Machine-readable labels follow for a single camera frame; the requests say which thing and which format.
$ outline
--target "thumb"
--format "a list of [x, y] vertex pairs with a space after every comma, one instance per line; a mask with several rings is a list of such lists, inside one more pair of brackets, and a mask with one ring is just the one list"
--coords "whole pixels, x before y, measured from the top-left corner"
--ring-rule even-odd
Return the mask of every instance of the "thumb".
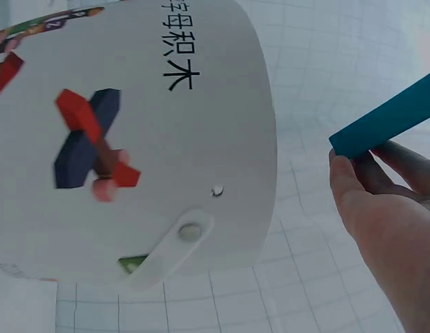
[[332, 150], [329, 160], [329, 181], [335, 204], [347, 231], [354, 236], [356, 220], [365, 214], [368, 199], [372, 194], [359, 182], [351, 162], [346, 157], [336, 156]]

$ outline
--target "small hole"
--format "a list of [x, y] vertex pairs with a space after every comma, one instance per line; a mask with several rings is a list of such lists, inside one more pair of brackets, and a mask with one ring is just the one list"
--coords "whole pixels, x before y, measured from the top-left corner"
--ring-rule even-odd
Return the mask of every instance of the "small hole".
[[222, 196], [224, 192], [224, 186], [223, 185], [215, 185], [212, 187], [212, 190], [210, 191], [211, 195], [214, 198], [218, 198], [219, 196]]

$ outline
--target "colorful printed pattern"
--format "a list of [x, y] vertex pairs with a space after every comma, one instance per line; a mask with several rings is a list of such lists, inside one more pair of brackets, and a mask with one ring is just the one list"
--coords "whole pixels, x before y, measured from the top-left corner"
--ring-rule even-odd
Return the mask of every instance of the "colorful printed pattern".
[[47, 31], [61, 29], [67, 20], [80, 17], [91, 17], [99, 14], [105, 8], [95, 7], [85, 10], [67, 10], [47, 15], [38, 19], [11, 26], [0, 31], [0, 54], [6, 54], [6, 59], [0, 62], [0, 93], [4, 87], [16, 76], [24, 61], [10, 52], [16, 49], [22, 40], [28, 36], [37, 35]]
[[135, 187], [141, 172], [128, 166], [128, 154], [112, 150], [105, 140], [119, 111], [120, 91], [95, 92], [90, 102], [82, 96], [63, 90], [56, 104], [70, 134], [55, 161], [58, 189], [84, 186], [91, 169], [98, 179], [92, 186], [99, 201], [113, 201], [119, 187]]

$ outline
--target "green block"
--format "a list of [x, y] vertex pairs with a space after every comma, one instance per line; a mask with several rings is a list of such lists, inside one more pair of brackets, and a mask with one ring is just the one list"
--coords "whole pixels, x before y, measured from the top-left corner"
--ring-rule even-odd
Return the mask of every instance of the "green block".
[[123, 267], [128, 275], [132, 274], [146, 260], [148, 255], [140, 255], [137, 257], [124, 257], [118, 259], [118, 263]]

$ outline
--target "white plastic latch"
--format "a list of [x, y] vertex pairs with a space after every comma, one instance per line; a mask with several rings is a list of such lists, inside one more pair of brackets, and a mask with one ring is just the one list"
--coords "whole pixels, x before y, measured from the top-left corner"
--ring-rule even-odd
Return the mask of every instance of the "white plastic latch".
[[214, 217], [203, 210], [185, 212], [141, 266], [130, 274], [127, 285], [143, 291], [165, 280], [207, 238], [214, 223]]

